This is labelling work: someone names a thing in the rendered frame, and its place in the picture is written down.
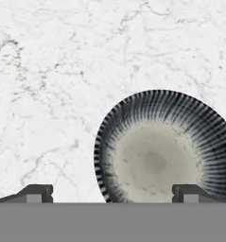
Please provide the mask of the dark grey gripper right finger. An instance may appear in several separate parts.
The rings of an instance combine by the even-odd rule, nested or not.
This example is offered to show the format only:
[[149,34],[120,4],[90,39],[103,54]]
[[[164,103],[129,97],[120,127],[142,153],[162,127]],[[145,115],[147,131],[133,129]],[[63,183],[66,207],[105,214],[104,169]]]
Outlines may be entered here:
[[226,203],[226,199],[207,194],[195,184],[174,184],[173,203]]

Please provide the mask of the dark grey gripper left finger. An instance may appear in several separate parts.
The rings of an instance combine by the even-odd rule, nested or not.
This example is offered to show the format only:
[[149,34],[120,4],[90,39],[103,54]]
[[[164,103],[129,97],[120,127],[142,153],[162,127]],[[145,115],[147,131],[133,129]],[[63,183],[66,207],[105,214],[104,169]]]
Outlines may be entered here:
[[0,198],[0,203],[52,203],[52,184],[30,184],[16,194]]

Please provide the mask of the black striped grey bowl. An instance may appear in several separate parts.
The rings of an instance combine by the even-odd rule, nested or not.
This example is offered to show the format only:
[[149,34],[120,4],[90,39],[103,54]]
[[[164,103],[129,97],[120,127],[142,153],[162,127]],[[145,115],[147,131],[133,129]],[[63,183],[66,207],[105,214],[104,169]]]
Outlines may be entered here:
[[226,121],[180,92],[131,95],[104,117],[94,166],[107,202],[170,202],[178,184],[226,200]]

